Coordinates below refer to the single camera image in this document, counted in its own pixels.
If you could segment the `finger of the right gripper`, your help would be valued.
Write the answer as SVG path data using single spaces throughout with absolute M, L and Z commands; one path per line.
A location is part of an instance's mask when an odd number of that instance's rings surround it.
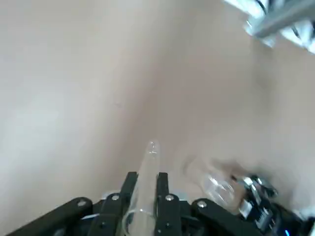
M 231 176 L 231 179 L 245 189 L 239 206 L 243 220 L 257 228 L 271 228 L 275 225 L 271 200 L 278 195 L 276 188 L 266 179 L 258 175 L 243 177 Z

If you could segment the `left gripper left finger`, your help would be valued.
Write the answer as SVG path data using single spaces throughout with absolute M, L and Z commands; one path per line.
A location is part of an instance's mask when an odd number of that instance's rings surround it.
M 129 172 L 119 191 L 93 203 L 86 197 L 74 198 L 43 216 L 21 226 L 11 236 L 115 236 L 125 207 L 137 181 Z

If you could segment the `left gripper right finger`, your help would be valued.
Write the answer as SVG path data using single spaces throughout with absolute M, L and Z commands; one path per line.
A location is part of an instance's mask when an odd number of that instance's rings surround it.
M 170 193 L 168 174 L 160 172 L 156 193 L 156 236 L 260 236 L 251 223 L 241 220 L 206 198 L 189 204 Z

